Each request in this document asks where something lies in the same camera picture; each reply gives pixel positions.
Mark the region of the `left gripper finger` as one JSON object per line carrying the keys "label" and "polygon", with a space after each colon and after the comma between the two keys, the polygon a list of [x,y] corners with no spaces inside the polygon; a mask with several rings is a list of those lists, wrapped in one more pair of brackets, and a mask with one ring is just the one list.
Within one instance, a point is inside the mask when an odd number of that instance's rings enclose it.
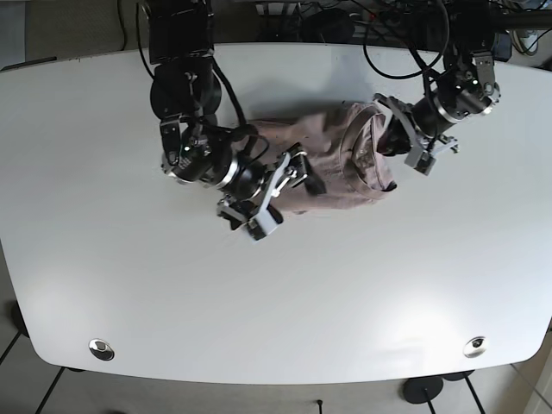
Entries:
{"label": "left gripper finger", "polygon": [[400,120],[393,116],[379,138],[377,151],[384,156],[396,156],[408,154],[410,150],[410,138]]}

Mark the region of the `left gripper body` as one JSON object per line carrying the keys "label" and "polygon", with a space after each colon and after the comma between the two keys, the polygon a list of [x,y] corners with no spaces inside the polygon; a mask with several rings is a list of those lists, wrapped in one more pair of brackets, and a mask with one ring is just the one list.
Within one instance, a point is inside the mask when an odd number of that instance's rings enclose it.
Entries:
{"label": "left gripper body", "polygon": [[410,138],[411,148],[423,148],[436,159],[442,152],[458,152],[458,141],[453,136],[444,134],[454,124],[440,112],[435,113],[427,98],[411,104],[378,93],[374,95],[374,101],[389,109],[392,117],[400,120]]}

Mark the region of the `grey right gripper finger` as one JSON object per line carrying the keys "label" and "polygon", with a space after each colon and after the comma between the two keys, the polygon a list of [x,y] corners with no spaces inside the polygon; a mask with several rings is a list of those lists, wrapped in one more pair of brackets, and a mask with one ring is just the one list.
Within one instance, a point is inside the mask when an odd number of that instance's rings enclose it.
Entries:
{"label": "grey right gripper finger", "polygon": [[309,195],[322,195],[326,193],[324,181],[316,174],[311,166],[306,168],[307,177],[304,179],[304,188]]}

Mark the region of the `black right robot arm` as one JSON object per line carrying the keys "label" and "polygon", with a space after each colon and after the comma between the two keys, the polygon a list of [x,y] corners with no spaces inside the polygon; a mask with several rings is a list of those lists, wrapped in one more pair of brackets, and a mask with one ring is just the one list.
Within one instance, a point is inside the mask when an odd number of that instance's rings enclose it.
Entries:
{"label": "black right robot arm", "polygon": [[147,18],[149,50],[140,56],[152,79],[164,174],[218,189],[217,215],[264,239],[283,222],[273,199],[309,178],[307,153],[296,143],[271,165],[260,161],[265,150],[253,153],[267,138],[248,123],[215,60],[209,1],[143,1],[135,14]]}

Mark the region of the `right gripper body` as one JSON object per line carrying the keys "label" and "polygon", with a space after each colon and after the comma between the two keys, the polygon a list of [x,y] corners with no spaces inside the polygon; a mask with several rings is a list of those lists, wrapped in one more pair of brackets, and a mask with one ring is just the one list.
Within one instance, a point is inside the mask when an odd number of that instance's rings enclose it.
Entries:
{"label": "right gripper body", "polygon": [[215,187],[223,193],[216,213],[233,230],[246,230],[247,221],[272,205],[288,186],[295,187],[307,177],[307,153],[296,143],[271,165],[231,151],[215,170]]}

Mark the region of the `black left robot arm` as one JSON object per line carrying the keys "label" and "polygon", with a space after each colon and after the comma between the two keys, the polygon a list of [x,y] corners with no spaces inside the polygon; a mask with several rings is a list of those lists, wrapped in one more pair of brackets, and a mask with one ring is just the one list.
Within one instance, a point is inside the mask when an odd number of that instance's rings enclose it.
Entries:
{"label": "black left robot arm", "polygon": [[[469,117],[489,114],[499,101],[494,72],[499,34],[490,26],[491,10],[481,1],[356,6],[367,14],[361,45],[368,66],[382,78],[423,82],[423,97],[416,103],[375,95],[392,113],[377,151],[385,157],[403,155],[408,166],[427,175],[440,153],[458,152],[459,142],[449,131]],[[377,67],[368,51],[370,35],[400,42],[416,70],[393,74]]]}

